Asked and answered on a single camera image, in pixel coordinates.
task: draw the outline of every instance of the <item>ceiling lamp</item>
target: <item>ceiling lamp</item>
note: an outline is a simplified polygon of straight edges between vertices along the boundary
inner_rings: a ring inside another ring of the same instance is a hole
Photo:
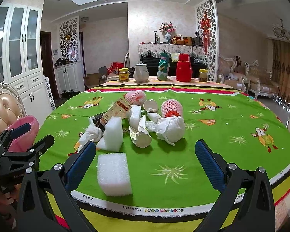
[[[88,22],[88,21],[89,21],[89,17],[82,17],[82,18],[81,18],[81,21],[82,21],[82,22]]]
[[[290,31],[288,31],[284,28],[284,25],[282,23],[282,19],[280,19],[280,21],[281,21],[281,26],[279,26],[279,25],[273,26],[274,35],[278,38],[284,38],[288,42],[290,42]]]

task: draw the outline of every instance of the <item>honey jar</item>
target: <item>honey jar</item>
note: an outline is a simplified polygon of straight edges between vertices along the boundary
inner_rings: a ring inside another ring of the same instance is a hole
[[[208,70],[200,69],[199,70],[199,82],[207,82],[208,79]]]
[[[129,74],[130,73],[129,73],[128,68],[119,69],[119,73],[118,73],[119,81],[120,82],[128,82],[130,80]]]

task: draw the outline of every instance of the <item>curtain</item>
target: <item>curtain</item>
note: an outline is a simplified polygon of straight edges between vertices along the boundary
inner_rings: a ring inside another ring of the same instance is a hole
[[[290,43],[273,40],[273,77],[279,83],[278,98],[290,105]]]

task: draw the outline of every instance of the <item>pink trash can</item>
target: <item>pink trash can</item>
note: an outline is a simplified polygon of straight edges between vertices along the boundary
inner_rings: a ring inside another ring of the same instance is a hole
[[[29,123],[31,125],[30,131],[18,137],[17,139],[14,139],[9,147],[8,152],[26,152],[30,147],[32,147],[33,142],[36,139],[36,135],[39,131],[39,122],[34,116],[28,115],[26,117],[20,118],[15,123],[11,124],[8,127],[8,130],[11,130],[12,128],[16,129],[25,123]]]

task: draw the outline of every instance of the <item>teapot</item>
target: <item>teapot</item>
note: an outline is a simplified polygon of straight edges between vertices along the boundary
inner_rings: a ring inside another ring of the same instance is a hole
[[[134,68],[135,68],[135,71],[134,71],[133,77],[135,81],[139,83],[146,82],[149,78],[147,65],[143,64],[143,62],[140,61],[138,64],[134,66]]]

